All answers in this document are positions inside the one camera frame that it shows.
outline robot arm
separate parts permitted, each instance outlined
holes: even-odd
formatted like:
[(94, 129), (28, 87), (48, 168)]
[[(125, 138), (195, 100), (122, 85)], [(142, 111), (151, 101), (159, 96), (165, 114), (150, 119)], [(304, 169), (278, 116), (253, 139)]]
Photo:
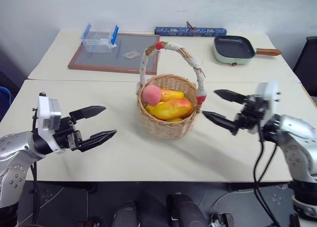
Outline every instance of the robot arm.
[(259, 84), (254, 95), (244, 96), (228, 90), (215, 91), (221, 98), (238, 102), (244, 107), (235, 121), (224, 116), (203, 111), (215, 124), (236, 135), (239, 129), (254, 134), (261, 129), (266, 141), (277, 144), (283, 151), (293, 178), (294, 209), (303, 215), (317, 219), (317, 133), (308, 123), (287, 115), (276, 115), (275, 103), (280, 93), (276, 82)]
[(44, 93), (39, 96), (34, 119), (38, 127), (33, 131), (11, 134), (0, 138), (0, 226), (17, 225), (17, 206), (29, 167), (46, 154), (61, 154), (65, 149), (81, 152), (94, 148), (112, 138), (116, 130), (100, 132), (82, 140), (74, 124), (82, 118), (93, 117), (105, 107), (91, 106), (61, 118), (58, 101)]

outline pan handle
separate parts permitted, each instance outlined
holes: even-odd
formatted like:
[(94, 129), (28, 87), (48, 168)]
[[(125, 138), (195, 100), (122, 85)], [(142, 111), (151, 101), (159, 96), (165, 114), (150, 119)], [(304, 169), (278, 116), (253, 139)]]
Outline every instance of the pan handle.
[(256, 54), (258, 54), (258, 55), (281, 55), (282, 52), (278, 49), (257, 48)]

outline white table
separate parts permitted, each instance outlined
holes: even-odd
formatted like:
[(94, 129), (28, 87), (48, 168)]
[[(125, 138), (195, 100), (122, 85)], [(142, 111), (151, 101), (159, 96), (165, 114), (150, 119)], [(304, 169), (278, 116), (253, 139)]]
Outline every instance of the white table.
[[(222, 100), (212, 91), (229, 89), (254, 92), (257, 83), (206, 83), (203, 110), (233, 119), (241, 105)], [(32, 108), (39, 92), (59, 100), (63, 116), (91, 105), (107, 108), (94, 118), (80, 120), (76, 128), (83, 139), (106, 130), (117, 134), (85, 153), (68, 150), (38, 162), (40, 181), (209, 181), (252, 182), (252, 167), (259, 152), (257, 135), (240, 130), (237, 136), (216, 126), (202, 114), (185, 137), (162, 139), (148, 134), (138, 121), (135, 82), (75, 82), (26, 80), (0, 123), (0, 137), (31, 129)], [(317, 127), (317, 110), (299, 84), (281, 84), (277, 114), (288, 114)], [(264, 166), (273, 144), (266, 144)], [(288, 181), (284, 156), (278, 150), (264, 181)]]
[[(241, 35), (257, 48), (274, 48), (267, 35)], [(161, 41), (175, 42), (186, 48), (202, 64), (206, 82), (267, 82), (299, 83), (299, 79), (281, 55), (256, 55), (249, 64), (231, 66), (216, 61), (213, 37), (161, 37)], [(137, 74), (124, 74), (68, 69), (68, 64), (81, 43), (80, 32), (60, 31), (38, 66), (29, 75), (33, 80), (68, 81), (138, 81)], [(141, 61), (141, 56), (134, 58)], [(161, 50), (158, 74), (177, 74), (195, 80), (195, 73), (183, 58), (173, 52)]]

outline white fabric-wrapped handle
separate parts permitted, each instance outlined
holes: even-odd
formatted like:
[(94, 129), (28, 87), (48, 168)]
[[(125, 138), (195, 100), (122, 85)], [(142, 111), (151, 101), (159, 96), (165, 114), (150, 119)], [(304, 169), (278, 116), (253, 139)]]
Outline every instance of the white fabric-wrapped handle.
[(146, 66), (149, 60), (149, 57), (155, 54), (158, 50), (160, 49), (168, 49), (168, 50), (174, 50), (178, 53), (180, 53), (183, 58), (187, 61), (187, 63), (194, 68), (194, 71), (197, 76), (197, 83), (198, 83), (198, 88), (197, 88), (197, 104), (202, 105), (203, 102), (206, 99), (206, 91), (204, 89), (204, 74), (203, 71), (201, 70), (201, 67), (198, 63), (198, 60), (193, 58), (182, 46), (175, 44), (175, 43), (166, 43), (166, 42), (157, 42), (148, 47), (144, 52), (142, 56), (142, 61), (140, 65), (140, 81), (138, 83), (138, 88), (139, 86), (145, 85), (147, 83), (146, 77), (145, 77), (145, 71), (146, 71)]

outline mango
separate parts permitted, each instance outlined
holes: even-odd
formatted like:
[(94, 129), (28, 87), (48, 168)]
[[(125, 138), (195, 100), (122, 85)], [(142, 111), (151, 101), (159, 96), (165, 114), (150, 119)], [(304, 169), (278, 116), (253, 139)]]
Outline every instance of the mango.
[(159, 106), (159, 105), (161, 105), (161, 104), (163, 104), (164, 102), (159, 102), (157, 105), (155, 105), (155, 106), (151, 106), (151, 105), (149, 105), (149, 104), (147, 104), (146, 106), (145, 106), (145, 110), (151, 115), (151, 116), (153, 116), (153, 113), (152, 113), (152, 111), (157, 107), (157, 106)]
[(152, 113), (159, 119), (172, 120), (188, 114), (192, 109), (193, 105), (190, 101), (179, 98), (157, 105)]
[(167, 122), (180, 122), (180, 121), (183, 121), (182, 118), (174, 118), (174, 119), (171, 119), (171, 120), (167, 120)]
[(183, 92), (175, 90), (160, 89), (160, 93), (162, 94), (162, 97), (160, 99), (162, 102), (167, 102), (171, 99), (178, 99), (184, 97)]

